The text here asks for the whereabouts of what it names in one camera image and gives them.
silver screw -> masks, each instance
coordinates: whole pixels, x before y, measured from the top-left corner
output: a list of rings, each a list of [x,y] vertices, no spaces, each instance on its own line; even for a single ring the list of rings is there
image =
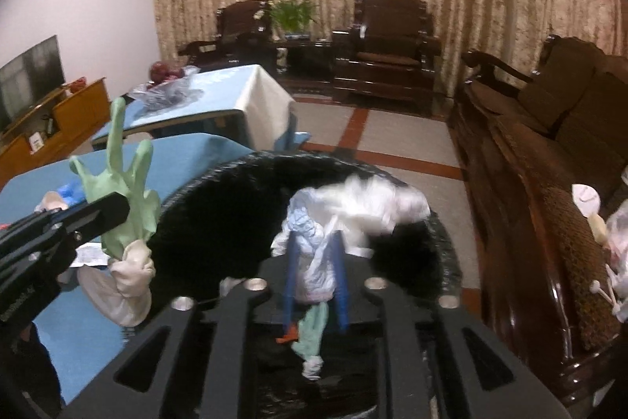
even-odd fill
[[[263,289],[266,289],[266,286],[268,286],[268,283],[257,277],[244,282],[244,287],[249,291],[262,291]]]
[[[388,286],[388,283],[384,278],[381,277],[369,277],[366,281],[364,281],[364,286],[366,286],[368,289],[377,290],[384,289],[386,286]]]
[[[179,296],[170,303],[170,306],[177,311],[189,311],[194,307],[194,299],[188,296]]]
[[[457,309],[460,307],[460,299],[453,295],[441,295],[438,297],[438,305],[443,309]]]

green plant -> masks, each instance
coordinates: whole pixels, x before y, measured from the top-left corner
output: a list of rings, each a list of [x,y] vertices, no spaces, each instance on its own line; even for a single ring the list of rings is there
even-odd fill
[[[288,33],[304,32],[316,10],[314,0],[271,1],[272,21]]]

trash can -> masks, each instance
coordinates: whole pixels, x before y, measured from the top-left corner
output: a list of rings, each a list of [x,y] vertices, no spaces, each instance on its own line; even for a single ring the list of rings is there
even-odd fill
[[[271,256],[293,194],[353,174],[406,186],[374,166],[311,152],[257,152],[190,182],[165,201],[148,242],[157,270],[151,283],[153,313],[181,295],[198,302],[215,299],[226,277],[255,276]],[[371,247],[374,270],[411,295],[428,300],[460,295],[462,274],[436,213],[373,238]]]

flat screen tv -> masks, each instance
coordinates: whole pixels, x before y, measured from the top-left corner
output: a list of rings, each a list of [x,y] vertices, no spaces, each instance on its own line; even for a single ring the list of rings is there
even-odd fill
[[[0,68],[0,132],[64,82],[56,36],[5,64]]]

wooden armchair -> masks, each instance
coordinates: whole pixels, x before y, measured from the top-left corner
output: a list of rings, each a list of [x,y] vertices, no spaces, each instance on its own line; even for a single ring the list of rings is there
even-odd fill
[[[419,0],[356,0],[354,24],[334,31],[334,97],[351,92],[431,102],[441,54],[432,16]]]
[[[270,10],[268,0],[246,0],[221,8],[216,12],[217,34],[187,43],[178,55],[189,56],[187,64],[201,71],[260,64],[272,73],[276,50],[268,45],[272,37]],[[260,18],[256,18],[258,12],[262,12]]]

